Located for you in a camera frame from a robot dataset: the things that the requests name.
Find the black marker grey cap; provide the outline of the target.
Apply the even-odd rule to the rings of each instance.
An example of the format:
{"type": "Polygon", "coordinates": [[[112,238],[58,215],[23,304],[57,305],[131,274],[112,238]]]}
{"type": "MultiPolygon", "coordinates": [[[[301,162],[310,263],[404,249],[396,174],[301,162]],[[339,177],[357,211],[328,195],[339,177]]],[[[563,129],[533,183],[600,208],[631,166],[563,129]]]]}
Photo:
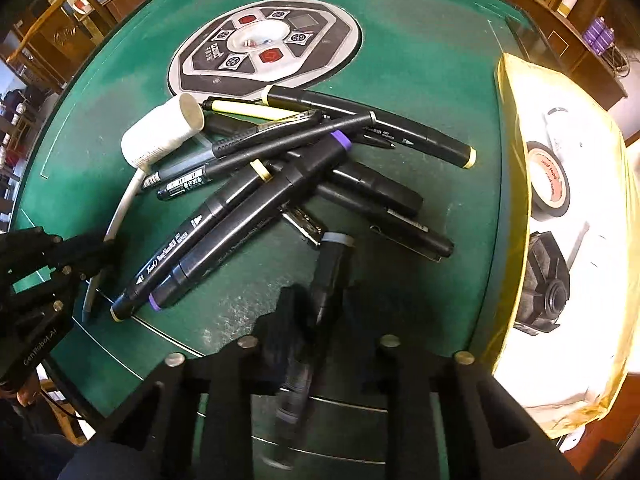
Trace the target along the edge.
{"type": "Polygon", "coordinates": [[[308,287],[283,289],[269,327],[268,356],[280,388],[274,410],[274,447],[264,462],[293,468],[292,446],[303,432],[314,375],[328,353],[333,311],[343,303],[354,239],[340,232],[322,235],[314,276],[308,287]]]}

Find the black clip pen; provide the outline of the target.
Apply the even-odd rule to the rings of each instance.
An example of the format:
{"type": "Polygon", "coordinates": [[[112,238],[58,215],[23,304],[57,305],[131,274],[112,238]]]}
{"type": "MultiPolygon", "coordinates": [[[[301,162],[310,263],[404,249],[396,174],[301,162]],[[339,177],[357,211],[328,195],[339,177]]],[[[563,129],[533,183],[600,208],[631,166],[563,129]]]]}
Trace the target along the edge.
{"type": "Polygon", "coordinates": [[[363,216],[369,229],[428,260],[439,262],[454,253],[454,243],[424,224],[337,185],[320,183],[316,193],[329,202],[363,216]]]}

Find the black marker purple band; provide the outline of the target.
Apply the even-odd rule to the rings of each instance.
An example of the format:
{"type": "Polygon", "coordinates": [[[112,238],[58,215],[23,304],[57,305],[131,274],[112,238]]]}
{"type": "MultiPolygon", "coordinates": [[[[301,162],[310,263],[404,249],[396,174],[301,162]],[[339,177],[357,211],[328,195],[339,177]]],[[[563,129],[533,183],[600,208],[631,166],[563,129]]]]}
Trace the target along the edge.
{"type": "Polygon", "coordinates": [[[222,263],[243,240],[274,217],[292,198],[308,190],[322,174],[344,162],[352,141],[340,130],[306,148],[243,200],[170,270],[149,294],[155,310],[173,306],[182,296],[222,263]]]}

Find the black fineliner pen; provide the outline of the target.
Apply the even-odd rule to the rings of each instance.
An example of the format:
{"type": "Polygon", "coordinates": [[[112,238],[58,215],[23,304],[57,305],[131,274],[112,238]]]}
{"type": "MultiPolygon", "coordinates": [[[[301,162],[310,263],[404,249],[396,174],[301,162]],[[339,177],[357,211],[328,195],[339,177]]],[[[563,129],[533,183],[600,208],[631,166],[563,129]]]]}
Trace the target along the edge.
{"type": "Polygon", "coordinates": [[[282,136],[280,139],[270,140],[268,142],[244,148],[216,162],[208,162],[198,169],[191,170],[175,180],[164,184],[156,191],[156,197],[159,200],[171,200],[174,197],[182,195],[190,190],[190,188],[199,188],[205,183],[213,180],[214,177],[225,176],[233,170],[247,165],[255,159],[264,159],[280,155],[284,152],[300,148],[314,143],[330,133],[340,132],[343,136],[347,133],[353,133],[366,127],[376,125],[376,116],[372,110],[354,116],[347,116],[340,119],[331,119],[318,126],[310,129],[299,131],[282,136]]]}

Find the black spool reel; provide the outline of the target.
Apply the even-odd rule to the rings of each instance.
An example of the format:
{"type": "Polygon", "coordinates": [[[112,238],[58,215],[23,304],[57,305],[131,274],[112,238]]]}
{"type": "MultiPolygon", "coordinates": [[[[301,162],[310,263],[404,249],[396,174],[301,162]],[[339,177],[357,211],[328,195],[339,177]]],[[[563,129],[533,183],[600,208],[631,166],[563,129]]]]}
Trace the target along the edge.
{"type": "Polygon", "coordinates": [[[570,271],[558,243],[551,232],[533,232],[514,327],[530,336],[551,333],[569,299],[570,271]]]}

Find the white plastic cylinder tube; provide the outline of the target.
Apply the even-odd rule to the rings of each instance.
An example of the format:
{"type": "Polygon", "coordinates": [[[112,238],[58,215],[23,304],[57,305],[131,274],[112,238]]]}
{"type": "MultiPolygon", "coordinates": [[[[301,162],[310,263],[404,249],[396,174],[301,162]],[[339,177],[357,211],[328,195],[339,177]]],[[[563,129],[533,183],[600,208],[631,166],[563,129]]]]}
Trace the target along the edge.
{"type": "Polygon", "coordinates": [[[179,93],[153,108],[122,135],[122,156],[131,167],[149,167],[180,148],[204,126],[205,116],[198,101],[190,93],[179,93]]]}

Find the yellow barrel pen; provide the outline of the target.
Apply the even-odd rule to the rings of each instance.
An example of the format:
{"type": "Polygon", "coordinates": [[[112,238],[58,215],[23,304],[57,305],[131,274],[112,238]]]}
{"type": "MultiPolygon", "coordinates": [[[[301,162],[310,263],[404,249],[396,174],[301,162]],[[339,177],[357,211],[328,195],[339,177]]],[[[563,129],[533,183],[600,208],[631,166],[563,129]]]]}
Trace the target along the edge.
{"type": "Polygon", "coordinates": [[[265,120],[282,120],[295,115],[295,112],[292,110],[281,110],[277,107],[239,101],[206,99],[201,102],[201,107],[203,107],[204,110],[210,110],[211,112],[265,120]]]}

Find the black tape roll red core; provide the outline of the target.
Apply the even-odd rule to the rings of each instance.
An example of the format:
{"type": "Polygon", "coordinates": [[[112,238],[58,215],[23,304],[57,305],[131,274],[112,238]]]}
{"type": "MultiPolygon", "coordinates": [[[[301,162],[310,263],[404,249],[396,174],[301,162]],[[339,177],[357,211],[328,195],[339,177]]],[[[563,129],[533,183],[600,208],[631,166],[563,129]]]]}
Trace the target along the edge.
{"type": "Polygon", "coordinates": [[[570,208],[570,182],[560,160],[544,144],[529,141],[526,146],[532,217],[537,221],[563,217],[570,208]]]}

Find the black marker gold band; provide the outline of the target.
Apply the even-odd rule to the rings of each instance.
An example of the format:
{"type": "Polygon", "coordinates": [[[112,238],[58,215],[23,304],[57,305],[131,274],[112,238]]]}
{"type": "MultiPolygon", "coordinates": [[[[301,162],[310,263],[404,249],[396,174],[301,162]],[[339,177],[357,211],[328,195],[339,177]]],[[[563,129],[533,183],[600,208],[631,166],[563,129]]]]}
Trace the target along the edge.
{"type": "Polygon", "coordinates": [[[270,179],[269,170],[256,158],[206,198],[157,248],[113,302],[110,307],[112,318],[116,322],[131,318],[178,261],[236,206],[270,179]]]}

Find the white bottle with label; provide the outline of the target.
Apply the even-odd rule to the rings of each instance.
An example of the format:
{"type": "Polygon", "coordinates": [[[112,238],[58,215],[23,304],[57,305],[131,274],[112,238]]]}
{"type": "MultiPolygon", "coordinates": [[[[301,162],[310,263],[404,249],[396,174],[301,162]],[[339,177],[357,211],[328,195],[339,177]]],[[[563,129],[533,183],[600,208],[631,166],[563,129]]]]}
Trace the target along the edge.
{"type": "Polygon", "coordinates": [[[550,148],[561,162],[575,158],[582,149],[574,115],[564,107],[552,107],[544,114],[550,148]]]}

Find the yellow-edged white cardboard box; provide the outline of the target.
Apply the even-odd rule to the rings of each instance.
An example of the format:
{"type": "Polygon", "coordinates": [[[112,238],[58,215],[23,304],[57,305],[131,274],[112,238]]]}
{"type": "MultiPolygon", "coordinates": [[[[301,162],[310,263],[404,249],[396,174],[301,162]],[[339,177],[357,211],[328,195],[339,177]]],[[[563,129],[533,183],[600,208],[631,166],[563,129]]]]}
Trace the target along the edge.
{"type": "Polygon", "coordinates": [[[557,438],[608,414],[627,376],[639,337],[639,183],[615,120],[570,78],[506,53],[496,81],[506,146],[525,171],[516,197],[526,232],[553,234],[570,271],[570,299],[551,333],[500,330],[494,373],[557,438]],[[544,114],[557,106],[574,115],[582,149],[560,161],[570,182],[567,213],[537,221],[526,143],[550,148],[544,114]]]}

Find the wooden chair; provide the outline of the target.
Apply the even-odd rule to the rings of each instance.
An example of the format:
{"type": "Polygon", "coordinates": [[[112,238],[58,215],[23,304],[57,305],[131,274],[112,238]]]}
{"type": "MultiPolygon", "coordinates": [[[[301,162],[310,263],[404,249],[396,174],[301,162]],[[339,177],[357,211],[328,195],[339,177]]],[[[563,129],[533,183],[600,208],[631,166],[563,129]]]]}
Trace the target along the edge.
{"type": "Polygon", "coordinates": [[[115,26],[99,0],[53,0],[40,14],[29,11],[25,24],[12,26],[18,44],[3,47],[1,58],[60,94],[115,26]]]}

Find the octagonal mahjong table control panel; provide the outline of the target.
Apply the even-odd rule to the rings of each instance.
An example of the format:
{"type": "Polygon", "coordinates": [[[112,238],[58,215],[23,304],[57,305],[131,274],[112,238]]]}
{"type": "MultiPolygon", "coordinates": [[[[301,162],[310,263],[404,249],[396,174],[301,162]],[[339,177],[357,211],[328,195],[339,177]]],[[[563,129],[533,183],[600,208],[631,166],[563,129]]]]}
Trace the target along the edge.
{"type": "Polygon", "coordinates": [[[173,94],[255,101],[275,84],[307,87],[352,62],[358,22],[320,0],[262,0],[220,14],[175,50],[167,71],[173,94]]]}

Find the purple bottles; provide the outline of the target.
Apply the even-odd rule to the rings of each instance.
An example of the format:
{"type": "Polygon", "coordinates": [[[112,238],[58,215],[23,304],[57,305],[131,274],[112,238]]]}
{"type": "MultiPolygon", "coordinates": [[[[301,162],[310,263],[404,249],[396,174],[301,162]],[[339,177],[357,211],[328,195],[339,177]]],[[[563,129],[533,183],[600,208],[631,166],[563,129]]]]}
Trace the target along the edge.
{"type": "Polygon", "coordinates": [[[615,32],[614,29],[608,27],[602,16],[598,16],[582,34],[582,39],[595,55],[601,56],[614,44],[615,32]]]}

